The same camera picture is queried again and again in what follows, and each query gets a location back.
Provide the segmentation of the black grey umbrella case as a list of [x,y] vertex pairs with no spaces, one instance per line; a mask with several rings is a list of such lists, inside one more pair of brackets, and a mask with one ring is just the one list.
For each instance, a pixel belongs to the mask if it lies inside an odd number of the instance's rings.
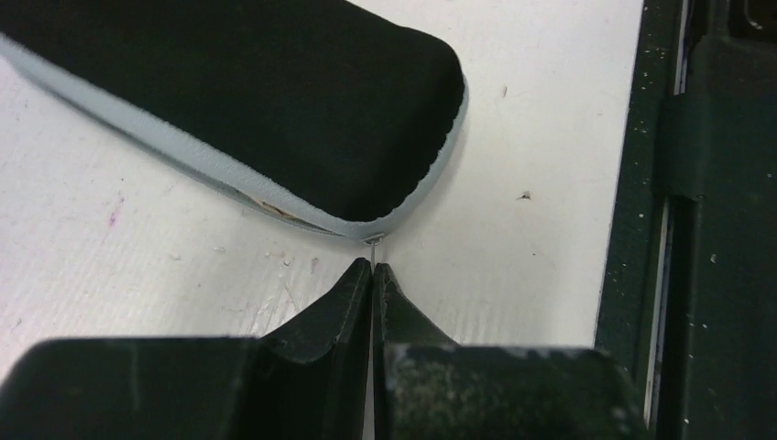
[[289,224],[383,237],[465,119],[444,41],[347,1],[4,1],[18,72]]

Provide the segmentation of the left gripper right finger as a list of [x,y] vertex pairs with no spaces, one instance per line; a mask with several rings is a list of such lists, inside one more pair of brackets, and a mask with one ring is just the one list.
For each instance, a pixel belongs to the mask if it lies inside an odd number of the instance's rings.
[[373,284],[378,439],[644,439],[639,395],[607,354],[569,346],[462,346],[404,294]]

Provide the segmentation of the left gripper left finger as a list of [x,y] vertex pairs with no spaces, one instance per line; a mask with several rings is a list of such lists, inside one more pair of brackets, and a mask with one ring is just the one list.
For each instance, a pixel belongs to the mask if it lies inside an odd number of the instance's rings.
[[4,439],[358,439],[372,269],[260,337],[66,338],[1,386]]

